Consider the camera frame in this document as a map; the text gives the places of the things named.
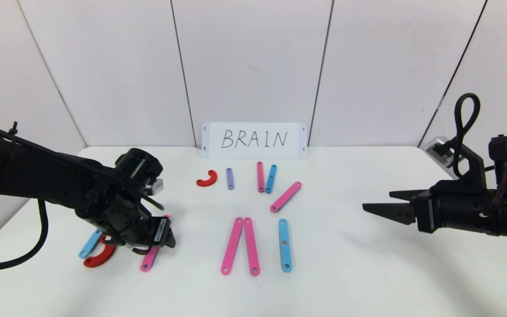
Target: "sign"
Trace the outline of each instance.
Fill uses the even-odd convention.
[[[201,153],[210,159],[304,159],[307,136],[306,124],[208,122]]]

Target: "red curved piece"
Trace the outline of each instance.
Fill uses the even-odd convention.
[[[197,180],[197,185],[202,186],[202,187],[207,187],[207,186],[214,184],[218,179],[217,173],[213,170],[209,171],[209,176],[211,178],[207,179],[206,181],[203,181],[202,179]]]
[[[88,257],[87,259],[85,259],[85,261],[83,261],[83,265],[85,265],[86,267],[97,267],[107,262],[107,260],[113,256],[113,253],[117,249],[117,246],[106,244],[105,243],[106,237],[107,235],[103,233],[99,238],[99,242],[105,245],[105,249],[98,255],[95,255],[94,257]]]

